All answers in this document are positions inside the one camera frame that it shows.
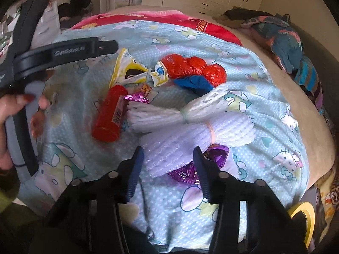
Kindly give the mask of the left hand red nails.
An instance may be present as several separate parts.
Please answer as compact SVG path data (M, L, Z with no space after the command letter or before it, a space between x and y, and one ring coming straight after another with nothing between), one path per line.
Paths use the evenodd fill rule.
M31 119L26 116L25 107L37 102L38 111ZM50 106L50 100L45 96L36 99L32 94L4 95L1 97L1 172L7 172L13 167L12 145L20 135L28 139L38 138L44 132L45 110Z

